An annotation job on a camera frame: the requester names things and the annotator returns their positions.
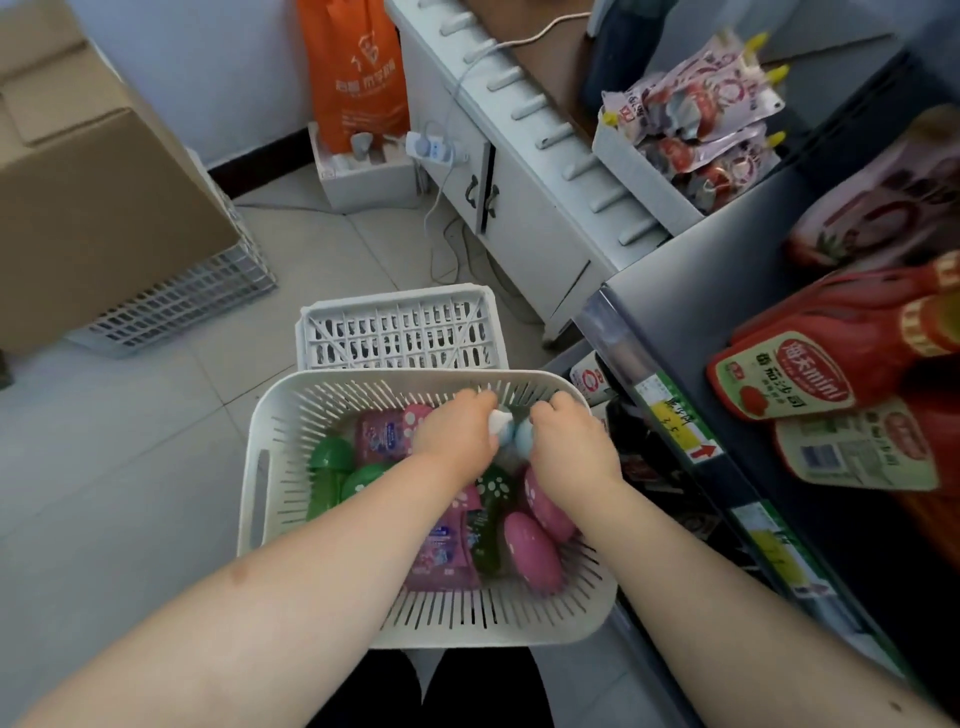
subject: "yellow label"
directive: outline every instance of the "yellow label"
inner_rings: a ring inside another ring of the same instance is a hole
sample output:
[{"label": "yellow label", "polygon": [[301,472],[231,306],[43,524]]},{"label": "yellow label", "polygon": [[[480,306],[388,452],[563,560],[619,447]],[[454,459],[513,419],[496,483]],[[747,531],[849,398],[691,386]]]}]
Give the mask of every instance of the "yellow label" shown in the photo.
[{"label": "yellow label", "polygon": [[700,447],[700,437],[687,426],[684,418],[667,402],[659,401],[656,404],[651,404],[650,411],[654,413],[654,417],[663,423],[667,434],[670,435],[673,441],[681,448],[690,450]]},{"label": "yellow label", "polygon": [[809,583],[806,573],[790,550],[772,531],[750,531],[750,536],[763,552],[770,566],[780,575],[790,588],[802,587]]}]

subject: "power strip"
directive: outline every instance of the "power strip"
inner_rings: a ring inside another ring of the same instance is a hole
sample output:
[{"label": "power strip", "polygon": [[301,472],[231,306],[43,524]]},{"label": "power strip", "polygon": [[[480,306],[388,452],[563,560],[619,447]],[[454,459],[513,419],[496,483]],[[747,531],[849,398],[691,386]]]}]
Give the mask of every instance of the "power strip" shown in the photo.
[{"label": "power strip", "polygon": [[469,161],[469,154],[453,140],[407,132],[407,155],[421,161],[432,161],[444,167],[455,167]]}]

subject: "dark bottle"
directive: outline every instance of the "dark bottle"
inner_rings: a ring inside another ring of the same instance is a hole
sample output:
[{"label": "dark bottle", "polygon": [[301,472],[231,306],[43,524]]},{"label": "dark bottle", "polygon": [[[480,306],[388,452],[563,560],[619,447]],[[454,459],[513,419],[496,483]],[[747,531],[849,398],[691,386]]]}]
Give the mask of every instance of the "dark bottle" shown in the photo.
[{"label": "dark bottle", "polygon": [[614,0],[593,41],[580,103],[597,113],[601,91],[625,91],[643,75],[677,0]]}]

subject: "orange bag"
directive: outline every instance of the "orange bag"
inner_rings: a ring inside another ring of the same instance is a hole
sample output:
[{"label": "orange bag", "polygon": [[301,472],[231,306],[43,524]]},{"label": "orange bag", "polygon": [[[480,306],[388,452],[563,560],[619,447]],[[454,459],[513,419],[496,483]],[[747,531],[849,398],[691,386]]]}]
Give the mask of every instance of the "orange bag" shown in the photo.
[{"label": "orange bag", "polygon": [[357,132],[410,130],[396,28],[383,0],[297,0],[320,137],[333,154]]}]

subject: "white cabinet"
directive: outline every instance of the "white cabinet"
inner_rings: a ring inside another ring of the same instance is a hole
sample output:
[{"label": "white cabinet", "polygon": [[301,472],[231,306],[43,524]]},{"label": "white cabinet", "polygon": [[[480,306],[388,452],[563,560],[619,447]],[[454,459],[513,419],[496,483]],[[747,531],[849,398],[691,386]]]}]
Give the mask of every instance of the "white cabinet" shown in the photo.
[{"label": "white cabinet", "polygon": [[410,106],[410,128],[437,136],[444,134],[448,119],[449,138],[468,154],[464,164],[452,170],[442,164],[423,162],[423,167],[437,183],[444,186],[444,195],[473,232],[480,231],[483,219],[483,193],[490,171],[491,143],[470,121],[464,111],[453,104],[444,89],[437,68],[416,42],[402,44],[403,72],[407,79]]},{"label": "white cabinet", "polygon": [[583,242],[509,154],[494,158],[485,207],[480,239],[537,314],[550,321],[589,263]]},{"label": "white cabinet", "polygon": [[654,251],[666,231],[508,51],[483,55],[496,40],[457,0],[384,7],[400,32],[412,128],[431,121],[428,131],[443,134],[447,126],[469,155],[452,171],[431,164],[427,172],[437,184],[446,178],[444,195],[553,340],[604,280]]}]

